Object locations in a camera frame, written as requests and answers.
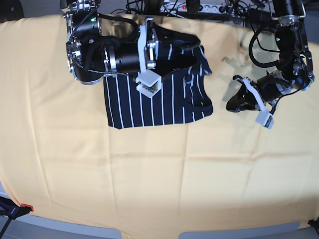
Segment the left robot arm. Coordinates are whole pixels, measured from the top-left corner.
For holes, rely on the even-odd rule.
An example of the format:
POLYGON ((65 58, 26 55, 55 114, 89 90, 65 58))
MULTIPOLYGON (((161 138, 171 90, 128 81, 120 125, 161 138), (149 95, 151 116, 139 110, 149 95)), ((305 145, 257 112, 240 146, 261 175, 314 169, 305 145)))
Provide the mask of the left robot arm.
POLYGON ((304 25, 305 8, 300 0, 275 0, 271 20, 261 25, 250 40, 248 52, 254 65, 260 68, 276 67, 276 71, 254 82, 244 83, 243 77, 235 75, 234 80, 241 83, 238 92, 227 102, 229 112, 261 111, 270 104, 273 114, 278 102, 285 96, 304 91, 314 82, 312 54, 309 51, 304 25), (259 34, 276 24, 275 40, 279 50, 276 61, 261 63, 253 54, 253 45, 259 34))

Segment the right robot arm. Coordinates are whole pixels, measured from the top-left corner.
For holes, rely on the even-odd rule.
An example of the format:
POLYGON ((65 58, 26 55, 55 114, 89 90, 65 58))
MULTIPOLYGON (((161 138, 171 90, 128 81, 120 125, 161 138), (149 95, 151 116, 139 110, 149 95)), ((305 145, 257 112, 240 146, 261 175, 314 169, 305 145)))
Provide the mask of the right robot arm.
POLYGON ((62 0, 66 10, 66 51, 69 71, 84 85, 98 83, 104 77, 123 75, 138 84, 152 87, 162 77, 186 67, 159 58, 159 48, 172 46, 188 51, 200 46, 197 36, 160 27, 152 16, 138 25, 132 19, 98 13, 99 0, 62 0), (101 19, 128 23, 132 33, 124 38, 103 36, 101 19))

